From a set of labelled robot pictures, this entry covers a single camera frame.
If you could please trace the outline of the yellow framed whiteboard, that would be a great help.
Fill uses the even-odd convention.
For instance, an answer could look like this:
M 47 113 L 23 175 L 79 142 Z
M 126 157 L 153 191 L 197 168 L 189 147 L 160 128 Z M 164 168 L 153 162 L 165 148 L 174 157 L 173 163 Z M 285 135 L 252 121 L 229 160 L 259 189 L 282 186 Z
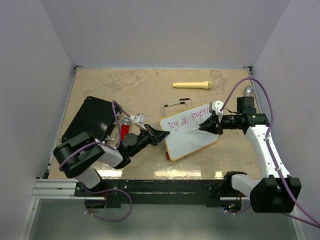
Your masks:
M 164 139 L 164 143 L 171 161 L 186 157 L 219 140 L 217 134 L 200 130 L 190 131 L 198 128 L 201 123 L 211 116 L 209 105 L 207 102 L 165 116 L 159 120 L 161 130 L 170 132 Z

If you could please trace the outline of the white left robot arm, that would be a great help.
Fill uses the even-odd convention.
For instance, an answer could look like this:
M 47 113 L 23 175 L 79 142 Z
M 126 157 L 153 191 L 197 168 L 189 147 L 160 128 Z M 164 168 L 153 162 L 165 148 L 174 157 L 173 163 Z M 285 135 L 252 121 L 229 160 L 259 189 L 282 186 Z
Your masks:
M 131 157 L 148 145 L 157 146 L 169 135 L 169 131 L 145 124 L 138 135 L 127 133 L 118 147 L 112 147 L 85 131 L 58 145 L 53 155 L 59 163 L 59 170 L 68 179 L 77 179 L 88 193 L 99 196 L 105 187 L 102 177 L 92 168 L 93 163 L 101 162 L 114 169 L 123 169 L 131 163 Z

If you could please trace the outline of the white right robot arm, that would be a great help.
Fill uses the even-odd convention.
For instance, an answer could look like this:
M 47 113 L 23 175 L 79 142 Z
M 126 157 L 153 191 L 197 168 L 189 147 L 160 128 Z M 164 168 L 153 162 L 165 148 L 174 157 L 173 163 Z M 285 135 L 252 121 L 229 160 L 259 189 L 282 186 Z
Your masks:
M 267 116 L 257 112 L 252 96 L 237 98 L 235 114 L 224 115 L 223 105 L 222 101 L 212 101 L 209 104 L 211 115 L 199 125 L 199 129 L 216 135 L 222 135 L 224 130 L 243 131 L 257 156 L 262 178 L 254 180 L 245 172 L 229 171 L 215 191 L 230 197 L 243 194 L 249 198 L 255 213 L 291 213 L 302 185 L 282 163 Z

